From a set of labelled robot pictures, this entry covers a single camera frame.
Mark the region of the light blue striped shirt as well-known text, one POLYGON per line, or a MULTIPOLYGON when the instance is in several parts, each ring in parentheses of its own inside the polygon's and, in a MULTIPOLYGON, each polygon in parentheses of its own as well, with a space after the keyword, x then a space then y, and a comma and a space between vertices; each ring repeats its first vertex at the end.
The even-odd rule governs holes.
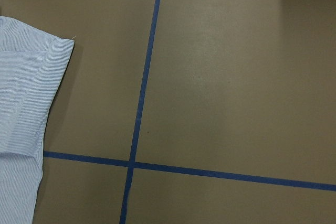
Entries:
POLYGON ((74 41, 1 17, 1 223, 32 223, 49 110, 74 41))

